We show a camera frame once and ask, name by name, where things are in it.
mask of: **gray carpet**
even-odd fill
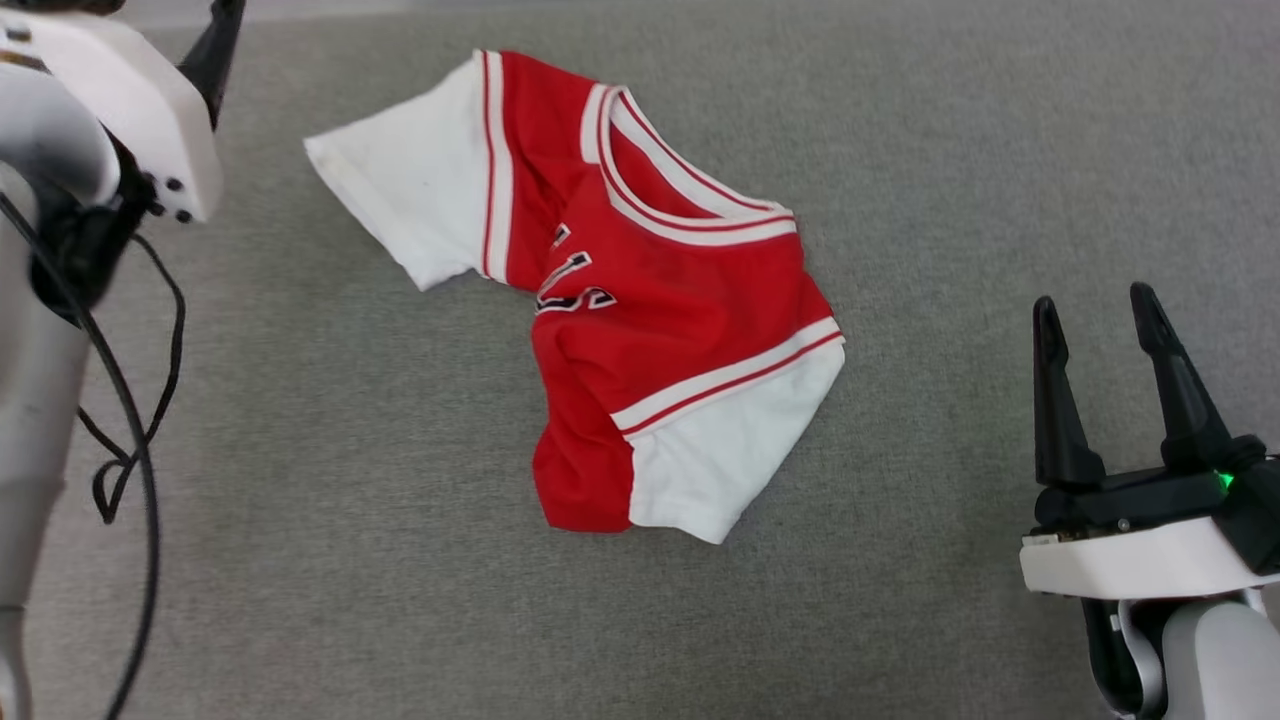
[[[160,40],[170,51],[189,36]],[[471,47],[630,85],[673,146],[803,219],[849,364],[724,547],[548,529],[530,299],[417,293],[301,140]],[[1023,588],[1030,307],[1111,469],[1158,459],[1128,283],[1229,425],[1280,442],[1280,5],[708,1],[246,32],[225,210],[152,223],[189,293],[156,447],[163,603],[132,717],[1098,717],[1075,602]],[[102,309],[141,395],[169,299]],[[95,373],[86,405],[116,413]],[[142,579],[79,438],[32,607],[41,717],[97,716]]]

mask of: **robotic arm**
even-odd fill
[[[1119,717],[1280,712],[1280,460],[1231,438],[1151,287],[1130,288],[1165,416],[1164,468],[1108,475],[1089,450],[1048,297],[1036,304],[1034,530],[1028,589],[1080,598],[1093,676]]]
[[[0,720],[32,717],[23,607],[63,489],[96,333],[87,309],[147,213],[205,222],[223,190],[212,133],[243,0],[212,5],[178,67],[102,17],[122,4],[0,0]],[[150,475],[145,443],[138,454]],[[148,520],[157,538],[150,503]],[[138,647],[109,716],[145,648],[159,550],[151,556]]]

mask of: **shirt sleeve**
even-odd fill
[[[495,63],[477,50],[425,95],[305,142],[325,184],[419,290],[470,269],[503,279],[506,243],[490,238],[509,236],[511,152],[500,115],[490,117],[502,95]]]

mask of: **black cable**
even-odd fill
[[[67,300],[68,306],[76,316],[76,322],[88,336],[93,348],[97,350],[99,356],[102,359],[102,365],[106,368],[106,374],[111,379],[111,386],[120,397],[120,405],[124,409],[124,418],[129,424],[129,433],[133,436],[133,441],[137,445],[138,464],[142,466],[142,495],[146,502],[147,577],[142,596],[141,618],[138,619],[137,634],[133,639],[133,648],[129,652],[128,662],[124,666],[124,675],[120,678],[120,684],[115,691],[115,697],[111,700],[111,706],[106,712],[108,720],[116,720],[124,710],[125,702],[129,700],[133,683],[137,680],[138,670],[142,667],[147,642],[151,638],[151,625],[155,620],[156,594],[160,585],[160,509],[156,503],[155,468],[151,465],[151,451],[147,447],[146,432],[142,429],[142,418],[138,415],[138,406],[133,401],[133,393],[129,391],[129,384],[124,379],[124,373],[120,372],[119,363],[115,361],[115,355],[111,352],[110,345],[108,345],[106,338],[102,336],[102,331],[93,320],[93,315],[76,295],[76,290],[67,279],[67,274],[50,256],[49,250],[40,241],[35,228],[27,223],[27,219],[22,217],[18,208],[14,206],[13,201],[10,201],[3,192],[0,192],[0,211],[9,218],[9,222],[13,223],[19,233],[22,233],[27,245],[31,246],[32,255],[49,274],[50,279],[52,279],[58,291]]]
[[[174,320],[173,320],[173,333],[169,341],[169,377],[165,379],[164,391],[160,393],[160,401],[156,402],[156,410],[151,415],[151,425],[147,428],[146,443],[150,447],[151,442],[155,441],[156,433],[160,430],[160,424],[164,421],[165,414],[169,411],[169,405],[173,402],[173,396],[178,391],[178,379],[182,373],[182,343],[183,334],[187,327],[187,299],[183,297],[182,290],[178,287],[177,281],[169,274],[169,269],[164,266],[160,261],[160,255],[156,254],[155,247],[146,241],[140,234],[133,236],[133,242],[137,242],[142,250],[151,258],[151,263],[155,264],[156,269],[160,272],[160,277],[164,278],[165,284],[169,286],[170,292],[173,292],[174,302]],[[116,445],[93,418],[81,407],[78,416],[84,429],[88,430],[108,452],[115,456],[114,460],[108,460],[97,469],[93,474],[93,503],[97,506],[99,514],[102,515],[102,521],[110,525],[115,521],[115,514],[120,509],[120,498],[124,496],[124,487],[129,482],[129,475],[133,474],[133,469],[137,466],[138,456],[134,452],[131,456],[119,445]],[[106,497],[106,475],[111,470],[119,468],[120,475],[115,479],[115,486],[111,489],[111,497]]]

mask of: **jersey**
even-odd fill
[[[476,51],[306,147],[419,288],[476,270],[532,295],[552,525],[721,543],[844,365],[795,215],[694,168],[626,87]]]

